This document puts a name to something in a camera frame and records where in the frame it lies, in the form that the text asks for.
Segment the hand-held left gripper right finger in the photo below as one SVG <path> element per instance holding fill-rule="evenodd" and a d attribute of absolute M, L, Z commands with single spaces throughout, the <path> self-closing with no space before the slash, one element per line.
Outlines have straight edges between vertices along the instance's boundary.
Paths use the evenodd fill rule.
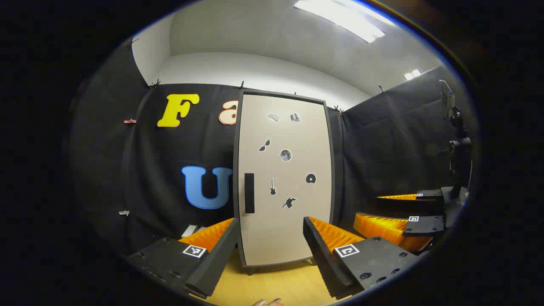
<path fill-rule="evenodd" d="M 371 295 L 402 277 L 419 256 L 382 236 L 361 238 L 313 217 L 303 235 L 332 298 Z"/>

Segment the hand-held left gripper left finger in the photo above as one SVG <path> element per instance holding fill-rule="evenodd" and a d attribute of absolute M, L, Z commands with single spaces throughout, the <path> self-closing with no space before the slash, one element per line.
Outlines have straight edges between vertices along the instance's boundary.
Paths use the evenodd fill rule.
<path fill-rule="evenodd" d="M 146 277 L 179 295 L 212 296 L 239 239 L 238 218 L 230 218 L 190 236 L 161 238 L 127 260 Z"/>

